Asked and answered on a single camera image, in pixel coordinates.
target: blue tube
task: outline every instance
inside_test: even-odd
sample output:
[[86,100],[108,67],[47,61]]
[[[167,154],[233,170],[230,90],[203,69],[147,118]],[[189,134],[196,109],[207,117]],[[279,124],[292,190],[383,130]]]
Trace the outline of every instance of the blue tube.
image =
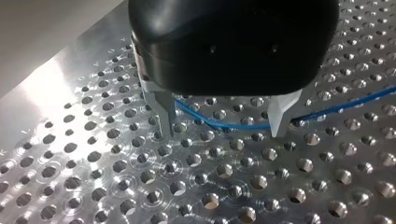
[[[338,113],[341,109],[348,109],[350,107],[356,106],[356,105],[361,105],[365,104],[368,102],[371,102],[377,98],[389,95],[396,92],[396,86],[387,88],[382,91],[378,91],[376,93],[373,93],[369,96],[360,98],[358,100],[354,100],[348,103],[345,103],[343,105],[336,105],[332,106],[328,109],[321,110],[319,112],[314,112],[308,115],[303,115],[299,118],[293,119],[293,120],[308,120],[308,119],[316,119],[320,116],[323,115],[328,115],[331,113]],[[176,105],[183,110],[185,113],[196,117],[197,119],[202,120],[204,123],[209,125],[212,128],[227,128],[227,129],[239,129],[239,130],[265,130],[265,129],[270,129],[270,125],[268,123],[265,124],[256,124],[256,125],[242,125],[242,124],[230,124],[230,123],[220,123],[220,122],[215,122],[211,119],[207,119],[204,116],[202,116],[200,113],[195,112],[194,110],[190,109],[188,106],[184,105],[181,101],[178,99],[175,99]]]

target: hole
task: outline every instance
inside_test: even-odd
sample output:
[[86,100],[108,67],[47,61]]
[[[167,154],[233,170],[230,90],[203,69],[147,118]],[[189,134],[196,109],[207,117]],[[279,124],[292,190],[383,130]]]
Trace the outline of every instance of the hole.
[[155,172],[152,170],[147,170],[140,175],[140,180],[144,184],[150,184],[155,180]]
[[267,178],[263,175],[255,175],[254,178],[250,180],[250,184],[254,189],[265,189],[267,187]]
[[45,137],[43,138],[43,143],[44,143],[44,144],[50,144],[50,143],[52,143],[54,140],[55,140],[55,136],[52,135],[52,134],[49,134],[49,135],[47,135],[47,136],[45,136]]
[[136,115],[136,110],[134,109],[128,109],[127,111],[125,111],[124,115],[126,118],[130,119],[133,118]]
[[23,158],[23,160],[21,160],[20,166],[22,168],[26,168],[26,167],[32,165],[33,161],[34,161],[34,159],[32,157],[25,157],[25,158]]
[[341,143],[340,146],[340,151],[346,156],[353,156],[356,154],[356,151],[358,150],[355,145],[352,143]]
[[109,111],[109,110],[111,110],[111,109],[113,109],[113,108],[114,108],[114,105],[113,105],[112,103],[105,103],[105,104],[102,106],[102,109],[105,110],[105,111]]
[[96,222],[99,222],[99,223],[106,222],[107,219],[108,219],[108,212],[107,211],[99,211],[95,215],[95,221]]
[[390,127],[382,128],[381,133],[382,135],[384,135],[386,139],[396,138],[396,130],[394,130],[393,128]]
[[186,159],[187,164],[190,167],[198,166],[201,163],[201,156],[198,154],[189,155]]
[[346,119],[344,121],[344,125],[352,131],[358,130],[361,127],[361,123],[358,122],[356,119]]
[[175,133],[184,133],[187,131],[187,125],[185,123],[177,123],[174,125]]
[[232,185],[228,188],[228,195],[234,199],[237,199],[242,196],[242,189],[239,186]]
[[15,221],[15,224],[28,224],[28,218],[18,217],[18,219]]
[[132,140],[133,147],[142,147],[143,145],[145,145],[145,143],[146,143],[146,139],[142,136],[137,136]]
[[262,157],[267,161],[274,161],[277,158],[277,153],[273,148],[266,148],[262,151]]
[[337,170],[335,179],[344,185],[348,185],[352,182],[352,174],[347,170]]
[[192,206],[189,204],[181,205],[178,208],[178,212],[180,213],[181,216],[186,217],[192,213]]
[[157,125],[157,117],[155,117],[155,116],[149,117],[148,124],[149,125]]
[[123,70],[123,66],[117,65],[114,67],[114,72],[121,72]]
[[145,163],[149,159],[149,154],[147,153],[142,153],[137,157],[137,162],[139,163]]
[[297,148],[297,145],[294,142],[287,142],[283,144],[283,148],[287,151],[294,151]]
[[375,185],[375,189],[376,189],[376,191],[378,191],[378,193],[380,193],[385,198],[393,197],[396,192],[396,189],[394,188],[394,186],[390,183],[385,182],[385,181],[379,181]]
[[77,144],[69,143],[69,144],[67,144],[67,145],[64,147],[64,152],[65,152],[65,153],[71,153],[71,152],[73,152],[74,150],[76,150],[76,148],[77,148]]
[[107,123],[112,123],[112,122],[114,122],[115,120],[114,120],[114,118],[113,118],[113,116],[108,116],[107,118],[106,118],[106,122]]
[[251,207],[242,207],[238,210],[238,218],[242,223],[252,223],[256,220],[256,211]]
[[382,106],[382,111],[388,116],[395,116],[396,115],[396,106],[394,105],[384,105]]
[[87,86],[85,86],[85,87],[81,88],[81,90],[82,90],[82,91],[89,91],[90,88],[88,88]]
[[183,139],[183,140],[181,140],[180,144],[183,147],[191,147],[192,146],[192,140],[190,138]]
[[73,133],[74,133],[73,130],[69,129],[69,130],[67,130],[64,134],[66,134],[66,136],[70,136],[70,135],[72,135]]
[[196,125],[203,125],[203,124],[204,124],[204,121],[201,120],[201,119],[195,119],[195,120],[194,120],[194,124],[196,124]]
[[41,218],[44,220],[52,219],[56,214],[56,207],[54,205],[47,206],[41,210]]
[[93,121],[89,121],[88,123],[85,124],[84,129],[87,131],[92,131],[93,129],[96,128],[96,123]]
[[64,186],[67,189],[76,189],[78,187],[81,186],[81,180],[78,177],[68,177],[65,181],[64,181]]
[[158,154],[162,157],[166,157],[166,156],[172,154],[172,148],[168,145],[161,146],[158,148]]
[[98,86],[99,86],[100,88],[106,87],[107,85],[108,85],[108,81],[106,81],[106,80],[102,80],[102,81],[100,81],[99,84],[98,84]]
[[337,136],[339,133],[340,131],[338,131],[338,129],[335,127],[326,129],[326,134],[328,134],[329,136]]
[[376,140],[372,136],[363,136],[361,138],[361,141],[370,147],[372,147],[376,143]]
[[228,178],[233,174],[233,167],[229,164],[222,164],[216,169],[218,176],[221,178]]
[[67,168],[67,169],[73,169],[73,168],[76,167],[76,165],[77,165],[77,163],[76,163],[75,161],[71,160],[71,161],[68,161],[68,162],[67,162],[66,168]]
[[318,98],[322,101],[329,101],[332,99],[332,95],[328,91],[320,91],[318,93]]
[[254,118],[252,118],[252,117],[242,118],[241,119],[241,124],[242,125],[253,125],[254,124]]
[[147,200],[149,203],[158,203],[160,201],[161,193],[157,190],[148,194]]
[[369,121],[377,121],[378,120],[378,115],[375,113],[364,113],[364,118],[369,120]]
[[289,178],[290,173],[285,168],[278,168],[277,170],[275,170],[275,175],[279,179],[287,179],[287,178]]
[[81,102],[82,102],[84,105],[88,105],[88,104],[90,104],[92,101],[93,101],[93,99],[92,99],[92,97],[90,97],[90,96],[86,96],[86,97],[82,98],[82,100],[81,100]]
[[363,192],[355,192],[352,195],[352,200],[355,204],[359,206],[367,206],[370,202],[370,196]]
[[108,94],[107,91],[102,92],[102,97],[103,97],[103,98],[107,98],[107,97],[109,97],[109,96],[110,96],[110,94]]
[[125,161],[116,161],[113,164],[113,171],[116,173],[120,173],[126,169],[126,162]]
[[128,105],[128,104],[131,103],[131,99],[129,99],[129,98],[124,98],[124,99],[122,100],[122,103],[125,104],[125,105]]
[[86,111],[84,111],[84,115],[90,116],[90,115],[92,115],[92,111],[90,109],[87,109]]
[[32,199],[32,195],[30,193],[24,193],[22,194],[20,197],[17,198],[17,206],[22,207],[25,206],[26,204],[28,204],[30,202],[30,200]]
[[216,98],[209,98],[205,100],[205,104],[207,105],[215,105],[217,102]]
[[129,188],[130,185],[131,185],[131,181],[121,180],[117,186],[119,187],[119,190],[125,191]]
[[47,122],[45,125],[44,125],[44,127],[46,127],[46,128],[52,128],[53,127],[53,123],[52,122]]
[[374,224],[393,224],[392,219],[381,215],[375,215]]
[[25,143],[25,144],[23,144],[23,146],[22,146],[22,148],[23,149],[26,149],[26,150],[28,150],[28,149],[30,149],[30,148],[32,148],[33,147],[33,145],[31,144],[31,143]]
[[177,181],[170,186],[171,193],[175,196],[180,196],[186,192],[186,184],[183,181]]
[[266,201],[264,202],[264,208],[265,208],[267,211],[275,212],[275,211],[277,211],[277,210],[280,208],[280,206],[279,206],[279,201],[278,201],[278,200],[275,200],[275,199],[266,200]]
[[265,139],[265,136],[262,133],[254,133],[251,135],[251,139],[255,142],[261,142]]
[[309,159],[299,159],[297,161],[297,168],[303,172],[311,172],[314,169],[314,164]]
[[98,140],[97,138],[95,138],[95,137],[92,136],[92,137],[90,137],[90,138],[87,140],[87,143],[90,144],[90,145],[93,145],[93,144],[96,143],[97,140]]
[[201,202],[206,209],[215,209],[219,206],[219,196],[214,193],[208,193],[202,198]]
[[101,158],[102,154],[100,154],[97,151],[91,152],[90,155],[88,155],[88,162],[96,162],[99,161],[99,159]]
[[201,139],[204,142],[210,142],[215,138],[215,134],[212,131],[205,131],[201,133]]
[[128,91],[129,91],[129,87],[127,87],[127,86],[121,86],[119,88],[119,92],[120,93],[125,93],[125,92],[128,92]]
[[122,146],[120,146],[120,145],[115,145],[115,146],[113,146],[113,147],[111,148],[111,153],[113,153],[113,154],[118,154],[118,153],[121,152],[121,150],[122,150]]
[[52,177],[53,175],[55,175],[55,173],[56,173],[55,167],[53,167],[53,166],[47,166],[47,167],[41,172],[41,175],[42,175],[44,178],[50,178],[50,177]]
[[49,159],[51,159],[53,157],[53,152],[51,152],[51,151],[46,151],[46,153],[44,153],[44,158],[45,159],[47,159],[47,160],[49,160]]
[[1,175],[5,174],[8,171],[9,171],[9,167],[7,166],[7,164],[3,165],[2,167],[0,167],[0,174]]
[[49,197],[53,194],[54,191],[55,191],[55,189],[53,187],[51,187],[51,186],[46,187],[43,189],[43,195],[46,197]]
[[213,112],[213,118],[215,119],[225,119],[226,116],[227,113],[225,112],[225,110],[217,110]]
[[134,213],[136,202],[132,200],[125,200],[120,204],[120,211],[125,216],[130,216]]
[[246,157],[246,158],[241,159],[241,161],[239,163],[241,164],[241,166],[243,166],[245,168],[249,168],[249,167],[252,167],[254,165],[254,161],[250,157]]
[[343,218],[347,215],[347,206],[340,202],[331,202],[329,212],[334,217]]
[[230,148],[233,150],[242,150],[245,143],[242,139],[233,139],[230,141]]
[[78,208],[79,205],[81,204],[81,199],[80,198],[72,198],[67,202],[67,207],[71,209]]
[[292,203],[303,203],[306,199],[305,191],[302,189],[292,189],[289,193],[289,199]]
[[393,166],[396,164],[396,158],[393,154],[388,152],[381,152],[379,154],[379,159],[384,166]]
[[120,135],[120,130],[118,129],[110,129],[110,131],[107,132],[107,137],[110,139],[114,139]]
[[304,135],[304,140],[309,146],[316,146],[320,142],[320,137],[315,133]]
[[151,224],[166,224],[168,223],[168,216],[165,213],[159,213],[154,215],[150,222]]
[[234,105],[233,106],[233,111],[235,112],[241,112],[244,110],[244,106],[243,105]]
[[316,192],[325,192],[327,188],[328,185],[323,180],[314,180],[312,182],[312,189],[314,189]]
[[70,103],[67,103],[67,104],[64,105],[65,109],[69,109],[70,107],[72,107],[72,105]]
[[91,194],[91,198],[95,201],[95,202],[99,202],[103,197],[106,196],[106,191],[104,189],[95,189],[92,194]]
[[98,170],[94,170],[91,172],[91,178],[92,179],[99,179],[103,174],[103,171],[98,169]]
[[334,160],[334,155],[331,152],[320,152],[319,158],[322,161],[330,162],[330,161]]
[[264,104],[264,100],[261,97],[251,98],[250,103],[254,106],[262,106]]
[[309,213],[305,216],[305,223],[306,224],[320,224],[320,216],[315,213]]
[[212,147],[209,149],[209,157],[215,159],[222,155],[222,148],[221,147]]
[[206,174],[198,174],[194,178],[195,184],[197,185],[204,185],[207,182],[207,175]]
[[177,170],[177,164],[172,161],[169,164],[166,164],[165,167],[163,168],[166,173],[168,174],[173,174]]

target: metal surface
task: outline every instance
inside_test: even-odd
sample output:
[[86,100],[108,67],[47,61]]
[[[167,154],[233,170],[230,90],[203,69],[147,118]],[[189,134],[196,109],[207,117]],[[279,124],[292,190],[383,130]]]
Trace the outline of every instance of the metal surface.
[[[310,110],[396,83],[395,4],[340,9]],[[281,139],[218,133],[178,110],[175,136],[162,139],[129,33],[122,5],[1,99],[1,223],[396,220],[394,95]],[[222,122],[267,121],[265,97],[185,98]]]

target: aluminum plate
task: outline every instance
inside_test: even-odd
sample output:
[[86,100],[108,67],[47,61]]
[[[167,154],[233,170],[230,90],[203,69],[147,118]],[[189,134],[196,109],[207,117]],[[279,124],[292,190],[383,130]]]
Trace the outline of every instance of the aluminum plate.
[[[395,3],[340,10],[312,111],[396,84]],[[178,110],[164,139],[129,33],[123,3],[0,100],[1,223],[396,221],[394,95],[281,139],[220,133]],[[267,121],[267,97],[178,98],[221,122]]]

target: white surface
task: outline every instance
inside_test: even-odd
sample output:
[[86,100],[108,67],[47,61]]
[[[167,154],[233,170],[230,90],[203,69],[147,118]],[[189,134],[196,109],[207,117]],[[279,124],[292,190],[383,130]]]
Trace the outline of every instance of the white surface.
[[1,0],[0,97],[122,0]]

